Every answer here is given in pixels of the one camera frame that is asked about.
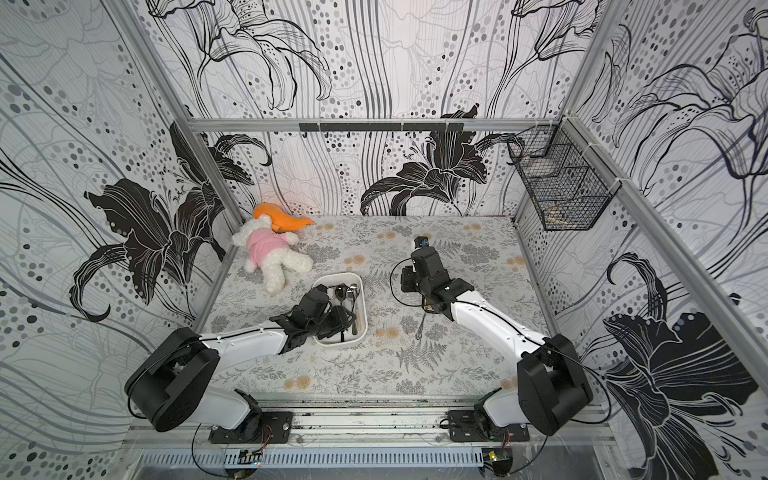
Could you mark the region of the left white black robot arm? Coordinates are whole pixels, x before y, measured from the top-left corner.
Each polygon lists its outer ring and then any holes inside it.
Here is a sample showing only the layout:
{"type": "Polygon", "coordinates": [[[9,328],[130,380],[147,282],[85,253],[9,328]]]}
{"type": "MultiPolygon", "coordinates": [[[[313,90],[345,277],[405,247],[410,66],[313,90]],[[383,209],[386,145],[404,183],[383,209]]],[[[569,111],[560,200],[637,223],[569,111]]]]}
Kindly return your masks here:
{"type": "Polygon", "coordinates": [[[289,353],[310,337],[343,337],[357,328],[356,307],[350,287],[334,300],[320,284],[266,326],[209,336],[178,328],[125,383],[129,413],[148,420],[158,432],[197,422],[215,426],[236,442],[260,440],[268,427],[258,401],[242,389],[212,387],[213,377],[246,361],[289,353]]]}

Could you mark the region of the black spoon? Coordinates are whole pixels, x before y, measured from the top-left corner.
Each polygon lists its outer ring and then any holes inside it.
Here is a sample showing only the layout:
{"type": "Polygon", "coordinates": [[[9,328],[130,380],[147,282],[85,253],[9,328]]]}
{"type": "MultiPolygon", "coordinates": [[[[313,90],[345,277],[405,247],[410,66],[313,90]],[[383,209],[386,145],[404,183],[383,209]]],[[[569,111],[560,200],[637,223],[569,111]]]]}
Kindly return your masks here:
{"type": "Polygon", "coordinates": [[[345,341],[345,332],[351,327],[352,317],[351,317],[351,301],[347,296],[347,299],[339,305],[339,315],[341,318],[341,325],[342,330],[340,332],[340,342],[343,343],[345,341]]]}

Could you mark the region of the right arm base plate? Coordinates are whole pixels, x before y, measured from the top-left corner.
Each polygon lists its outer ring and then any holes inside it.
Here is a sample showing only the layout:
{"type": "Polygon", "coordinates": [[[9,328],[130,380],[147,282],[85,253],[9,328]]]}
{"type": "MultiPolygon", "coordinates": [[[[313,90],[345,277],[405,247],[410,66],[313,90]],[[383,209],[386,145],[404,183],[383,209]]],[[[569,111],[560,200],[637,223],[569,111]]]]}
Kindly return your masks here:
{"type": "Polygon", "coordinates": [[[499,427],[485,413],[475,410],[449,410],[439,422],[439,427],[447,430],[450,440],[455,443],[497,442],[508,444],[530,440],[526,425],[509,424],[499,427]]]}

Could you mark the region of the spoon with beige handle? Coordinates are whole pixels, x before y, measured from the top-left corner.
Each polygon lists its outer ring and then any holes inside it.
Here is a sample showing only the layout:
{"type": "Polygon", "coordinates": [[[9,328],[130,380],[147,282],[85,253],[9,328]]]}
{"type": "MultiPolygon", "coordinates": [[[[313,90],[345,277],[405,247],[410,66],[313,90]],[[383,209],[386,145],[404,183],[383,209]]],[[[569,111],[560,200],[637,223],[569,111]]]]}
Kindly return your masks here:
{"type": "Polygon", "coordinates": [[[358,287],[358,285],[356,283],[351,284],[349,286],[349,289],[348,289],[348,292],[347,292],[347,296],[348,296],[348,298],[351,301],[351,309],[350,309],[351,317],[352,317],[351,332],[352,332],[353,335],[357,335],[358,334],[357,309],[356,309],[356,303],[357,303],[358,294],[359,294],[359,287],[358,287]]]}

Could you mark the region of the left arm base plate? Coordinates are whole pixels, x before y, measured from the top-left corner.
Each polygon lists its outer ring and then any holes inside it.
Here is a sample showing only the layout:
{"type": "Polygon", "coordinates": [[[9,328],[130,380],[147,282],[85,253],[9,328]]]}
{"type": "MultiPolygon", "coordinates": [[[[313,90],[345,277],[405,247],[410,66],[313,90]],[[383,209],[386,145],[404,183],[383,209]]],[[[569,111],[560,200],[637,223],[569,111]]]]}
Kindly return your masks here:
{"type": "Polygon", "coordinates": [[[292,429],[294,414],[291,411],[261,411],[249,414],[244,422],[234,428],[215,426],[208,440],[212,444],[286,444],[292,429]]]}

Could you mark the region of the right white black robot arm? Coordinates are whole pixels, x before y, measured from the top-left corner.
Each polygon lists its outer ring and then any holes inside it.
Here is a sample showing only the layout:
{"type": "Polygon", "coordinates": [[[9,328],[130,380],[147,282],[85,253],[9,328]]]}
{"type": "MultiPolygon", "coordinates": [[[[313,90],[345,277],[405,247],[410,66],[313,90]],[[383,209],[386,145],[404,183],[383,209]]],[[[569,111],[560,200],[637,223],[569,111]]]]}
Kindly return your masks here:
{"type": "Polygon", "coordinates": [[[515,364],[517,386],[476,403],[482,428],[527,424],[552,436],[593,401],[586,368],[570,340],[561,334],[548,337],[513,320],[469,282],[451,277],[426,237],[414,244],[401,272],[401,291],[419,294],[419,308],[472,332],[515,364]]]}

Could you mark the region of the plain silver spoon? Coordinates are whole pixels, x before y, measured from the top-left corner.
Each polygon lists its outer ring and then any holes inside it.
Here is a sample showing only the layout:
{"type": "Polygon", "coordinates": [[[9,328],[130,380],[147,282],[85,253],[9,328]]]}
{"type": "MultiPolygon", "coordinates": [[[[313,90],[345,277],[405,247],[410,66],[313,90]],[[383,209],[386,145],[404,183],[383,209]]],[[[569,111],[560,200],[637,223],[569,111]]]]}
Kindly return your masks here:
{"type": "Polygon", "coordinates": [[[416,330],[416,333],[415,333],[415,340],[416,341],[421,341],[422,338],[423,338],[423,330],[424,330],[424,323],[425,323],[425,320],[426,320],[426,316],[427,316],[427,312],[424,312],[422,317],[421,317],[421,320],[419,322],[419,325],[418,325],[418,328],[416,330]]]}

